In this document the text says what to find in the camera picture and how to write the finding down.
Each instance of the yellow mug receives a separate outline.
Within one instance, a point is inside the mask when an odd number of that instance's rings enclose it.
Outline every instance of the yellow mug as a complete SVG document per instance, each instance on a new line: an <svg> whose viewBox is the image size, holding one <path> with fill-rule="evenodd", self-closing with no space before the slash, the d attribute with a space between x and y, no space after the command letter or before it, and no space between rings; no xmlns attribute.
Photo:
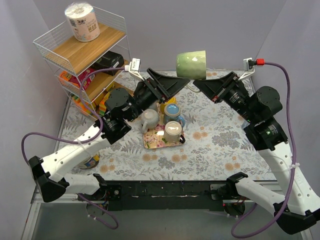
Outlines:
<svg viewBox="0 0 320 240"><path fill-rule="evenodd" d="M160 111L161 111L163 114L165 113L165 107L166 107L168 104L177 104L176 97L174 96L174 97L170 98L167 102L160 104Z"/></svg>

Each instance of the green mug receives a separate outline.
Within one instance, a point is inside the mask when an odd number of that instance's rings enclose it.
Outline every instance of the green mug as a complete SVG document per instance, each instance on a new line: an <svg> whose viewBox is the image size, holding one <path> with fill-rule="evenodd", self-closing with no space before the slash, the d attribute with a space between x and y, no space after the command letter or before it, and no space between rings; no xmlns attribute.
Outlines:
<svg viewBox="0 0 320 240"><path fill-rule="evenodd" d="M176 76L194 80L206 79L206 51L179 53L176 56Z"/></svg>

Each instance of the white zip tie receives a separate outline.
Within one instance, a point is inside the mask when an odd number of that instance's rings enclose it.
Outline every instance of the white zip tie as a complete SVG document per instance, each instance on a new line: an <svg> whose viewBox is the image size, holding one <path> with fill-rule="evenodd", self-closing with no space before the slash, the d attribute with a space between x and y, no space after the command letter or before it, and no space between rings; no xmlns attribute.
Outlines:
<svg viewBox="0 0 320 240"><path fill-rule="evenodd" d="M79 138L76 139L76 141L78 142L78 144L80 145L80 147L83 149L83 151L85 151L91 158L93 158L95 155L92 155L91 152L89 152L85 146L81 143L81 140L79 140Z"/></svg>
<svg viewBox="0 0 320 240"><path fill-rule="evenodd" d="M300 163L296 162L295 164L292 164L290 169L296 169L300 166Z"/></svg>

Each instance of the black box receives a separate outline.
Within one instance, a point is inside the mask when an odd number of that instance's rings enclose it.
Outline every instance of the black box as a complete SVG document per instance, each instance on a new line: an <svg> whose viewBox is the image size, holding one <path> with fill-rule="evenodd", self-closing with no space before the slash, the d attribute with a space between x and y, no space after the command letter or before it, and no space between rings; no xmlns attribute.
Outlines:
<svg viewBox="0 0 320 240"><path fill-rule="evenodd" d="M108 69L108 68L121 68L125 64L124 58L121 54L115 53L113 51L108 51L102 57L100 57L91 68L95 70ZM117 71L108 71L106 74L111 76L116 75Z"/></svg>

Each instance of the toilet paper roll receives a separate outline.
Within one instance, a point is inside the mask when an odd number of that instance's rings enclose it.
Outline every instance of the toilet paper roll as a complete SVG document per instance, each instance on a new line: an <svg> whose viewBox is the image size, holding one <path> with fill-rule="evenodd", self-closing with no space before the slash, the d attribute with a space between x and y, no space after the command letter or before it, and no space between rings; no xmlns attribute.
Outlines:
<svg viewBox="0 0 320 240"><path fill-rule="evenodd" d="M74 2L65 9L64 14L77 40L90 42L99 36L95 10L89 3Z"/></svg>

